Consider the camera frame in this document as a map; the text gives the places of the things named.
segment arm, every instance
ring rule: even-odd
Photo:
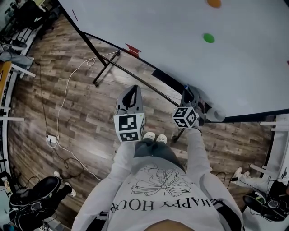
[[[220,179],[211,174],[212,168],[210,167],[201,132],[198,129],[193,128],[189,131],[187,138],[187,176],[194,181],[208,199],[216,199],[226,204],[239,217],[241,224],[243,224],[242,213],[235,200]]]
[[[74,220],[72,231],[85,231],[100,212],[109,211],[119,187],[131,173],[134,153],[134,143],[120,145],[110,174],[91,191]]]

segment wooden floor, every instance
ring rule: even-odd
[[[114,47],[96,39],[92,39],[92,42],[101,54],[116,51]],[[67,79],[81,62],[94,55],[63,16],[56,22],[52,32],[49,31],[42,40],[35,42],[29,55],[41,63],[48,134],[56,135],[57,113],[64,98]],[[115,61],[177,103],[180,102],[181,96],[177,92],[151,76],[153,69],[148,65],[125,53]],[[170,142],[178,130],[171,120],[174,105],[118,68],[108,68],[99,80],[100,87],[96,88],[92,81],[101,68],[101,63],[95,60],[93,66],[83,64],[73,75],[60,113],[59,130],[61,146],[73,151],[90,171],[104,178],[110,172],[115,150],[119,146],[113,124],[116,99],[130,85],[138,84],[142,89],[148,119],[145,131],[164,133]],[[31,176],[43,179],[53,175],[55,170],[64,176],[76,175],[81,171],[79,164],[74,161],[69,161],[69,169],[66,169],[63,161],[46,144],[40,68],[33,65],[31,71],[37,74],[36,78],[19,79],[12,100],[12,116],[26,119],[24,122],[9,122],[8,134],[10,162],[17,172],[21,172],[20,182],[23,185]],[[264,164],[271,134],[257,123],[206,124],[202,131],[213,173],[224,171],[226,186],[238,167],[248,170],[251,163],[257,166]],[[186,165],[185,135],[171,147],[182,164]],[[66,151],[59,148],[56,150],[62,158],[71,157]],[[223,173],[218,176],[224,179]],[[71,226],[98,180],[85,171],[81,176],[68,181],[75,188],[77,196],[66,197],[62,201],[57,210],[57,219]],[[30,186],[36,182],[32,179]],[[229,191],[242,207],[242,196],[247,190],[231,184]]]

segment shoe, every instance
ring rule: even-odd
[[[59,172],[54,171],[53,175],[56,176],[57,178],[59,178],[60,180],[62,180],[62,177],[60,176]]]
[[[168,139],[164,134],[160,134],[157,138],[157,142],[164,142],[167,143]]]
[[[152,141],[154,141],[155,133],[153,133],[153,132],[147,132],[146,134],[144,134],[143,139],[145,139],[145,138],[149,138],[149,139],[151,139]]]
[[[70,183],[65,182],[64,185],[68,185],[69,187],[71,187]],[[76,196],[76,191],[71,187],[72,191],[71,193],[69,193],[70,196],[75,197]]]

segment person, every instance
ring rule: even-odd
[[[279,179],[272,179],[270,176],[263,178],[251,177],[248,171],[242,174],[242,168],[240,167],[234,173],[231,182],[241,187],[256,190],[266,198],[275,199],[281,196],[282,200],[289,202],[289,186],[288,184],[285,185],[283,181],[280,182]]]
[[[25,2],[26,2],[25,0],[15,0],[18,9],[20,9]]]
[[[24,55],[18,55],[11,45],[0,42],[0,61],[11,61],[13,64],[28,70],[33,64],[33,58]]]
[[[12,18],[13,16],[13,11],[11,10],[11,8],[9,7],[6,11],[5,11],[5,17],[4,17],[4,20],[5,20],[5,24],[8,24],[10,19]]]
[[[10,222],[13,222],[16,227],[23,231],[35,230],[43,225],[43,220],[47,219],[56,212],[60,202],[67,196],[75,197],[76,191],[68,182],[65,182],[64,187],[59,189],[52,196],[42,201],[40,210],[29,213],[12,210],[9,214]]]
[[[88,228],[105,212],[103,231],[241,230],[241,211],[211,174],[198,121],[187,134],[186,172],[167,137],[154,139],[147,132],[137,144],[121,143],[110,174],[87,197],[72,231],[100,230]]]

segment leg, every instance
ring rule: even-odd
[[[134,153],[135,143],[121,143],[113,159],[110,174],[91,191],[76,216],[71,230],[86,230],[100,212],[110,210],[119,187],[131,173]]]
[[[201,177],[206,173],[210,173],[212,168],[210,167],[201,132],[192,128],[187,134],[187,138],[188,168],[186,174],[199,186]]]
[[[134,157],[147,157],[151,156],[153,140],[150,138],[144,138],[135,145]]]
[[[177,165],[183,171],[185,171],[184,167],[181,165],[179,159],[177,158],[176,154],[172,151],[172,149],[165,144],[164,142],[156,142],[152,146],[152,156],[160,157],[171,163]]]
[[[23,55],[17,55],[12,50],[9,50],[9,52],[8,51],[2,52],[0,54],[0,60],[3,62],[11,61],[15,65],[22,67],[23,69],[27,69],[27,67],[31,66],[33,63],[33,60]]]
[[[114,165],[122,169],[131,171],[134,153],[135,153],[135,142],[121,143],[113,159]]]
[[[38,212],[33,212],[22,215],[19,212],[15,214],[15,217],[11,221],[19,228],[17,230],[35,230],[43,224],[43,218],[39,217],[39,214]]]
[[[233,178],[238,178],[238,180],[232,181],[232,183],[241,187],[258,190],[267,194],[274,183],[273,180],[269,180],[268,178],[250,177],[248,171],[244,174],[241,174],[241,172],[242,168],[238,168],[233,175]]]
[[[54,195],[52,195],[52,197],[47,201],[47,203],[45,203],[45,208],[51,207],[57,210],[59,203],[71,192],[72,188],[68,185],[65,185],[62,189],[58,190]]]

